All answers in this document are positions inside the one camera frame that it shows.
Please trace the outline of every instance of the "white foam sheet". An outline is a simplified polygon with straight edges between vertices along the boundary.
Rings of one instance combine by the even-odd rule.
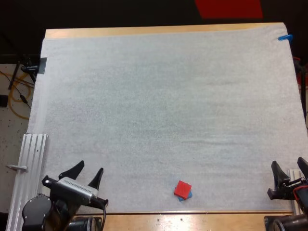
[[[49,134],[43,174],[104,168],[108,212],[291,209],[271,162],[308,157],[284,25],[45,39],[29,133]],[[173,195],[179,180],[192,198]]]

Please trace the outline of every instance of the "table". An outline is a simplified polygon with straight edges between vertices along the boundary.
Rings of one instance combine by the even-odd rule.
[[[191,31],[237,30],[268,26],[279,23],[225,24],[196,26],[156,26],[120,28],[76,28],[48,29],[45,38],[84,38],[109,35],[131,35],[147,33],[175,33]],[[290,215],[291,211],[228,211],[225,212],[164,212],[153,214],[110,214],[105,229],[111,230],[264,230],[264,216]]]

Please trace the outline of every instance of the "blue block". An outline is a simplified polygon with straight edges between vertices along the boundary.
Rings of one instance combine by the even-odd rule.
[[[192,196],[193,196],[193,194],[192,194],[192,191],[190,190],[187,199],[191,198]],[[179,201],[185,201],[183,198],[180,198],[180,197],[178,197],[178,199],[179,199]]]

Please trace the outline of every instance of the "yellow cable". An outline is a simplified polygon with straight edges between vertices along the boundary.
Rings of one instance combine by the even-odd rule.
[[[24,73],[24,74],[20,77],[20,79],[23,80],[26,76],[27,76],[27,73]],[[15,98],[13,97],[13,91],[14,91],[15,87],[17,87],[18,84],[19,84],[18,82],[15,82],[14,85],[12,86],[12,88],[11,88],[10,93],[9,93],[9,96],[8,96],[9,108],[11,109],[11,111],[13,112],[13,114],[14,114],[15,116],[17,116],[17,117],[19,117],[19,118],[21,118],[21,119],[29,120],[29,117],[25,117],[25,116],[22,116],[22,115],[18,114],[18,113],[13,109],[13,107],[12,107],[11,99],[13,99],[13,101],[15,101],[15,102],[22,102],[22,100],[17,100],[17,99],[15,99]],[[31,95],[31,89],[30,89],[30,87],[29,87],[28,85],[27,85],[27,88],[28,88],[28,94],[27,94],[26,99],[28,99],[29,96]]]

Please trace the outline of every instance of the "red block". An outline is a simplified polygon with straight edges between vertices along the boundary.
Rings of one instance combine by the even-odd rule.
[[[180,198],[186,200],[192,186],[179,180],[177,187],[175,188],[174,194]]]
[[[204,19],[263,18],[260,0],[195,0]]]

